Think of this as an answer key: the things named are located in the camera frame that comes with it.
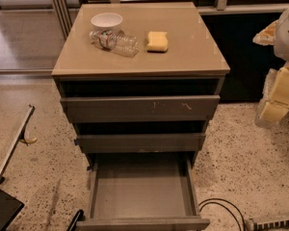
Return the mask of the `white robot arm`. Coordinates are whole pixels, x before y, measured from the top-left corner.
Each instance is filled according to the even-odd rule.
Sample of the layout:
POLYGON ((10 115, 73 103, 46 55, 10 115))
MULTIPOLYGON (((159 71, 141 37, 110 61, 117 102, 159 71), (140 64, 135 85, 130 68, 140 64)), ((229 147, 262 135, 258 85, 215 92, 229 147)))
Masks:
POLYGON ((271 128, 289 113, 289 7, 252 41, 263 46, 272 45, 275 55, 285 61, 279 70, 269 70, 256 112, 255 124, 271 128))

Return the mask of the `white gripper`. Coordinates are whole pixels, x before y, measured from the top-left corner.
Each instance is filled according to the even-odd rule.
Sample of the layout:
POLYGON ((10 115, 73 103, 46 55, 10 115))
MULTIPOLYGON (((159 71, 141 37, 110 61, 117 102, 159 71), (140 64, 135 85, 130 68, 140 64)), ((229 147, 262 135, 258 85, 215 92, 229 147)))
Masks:
MULTIPOLYGON (((277 21, 256 34, 252 42, 267 46, 275 43, 277 21)), ((279 70, 270 69, 264 82, 262 98, 259 101, 254 123, 258 127, 271 128, 289 113, 289 62, 279 70)))

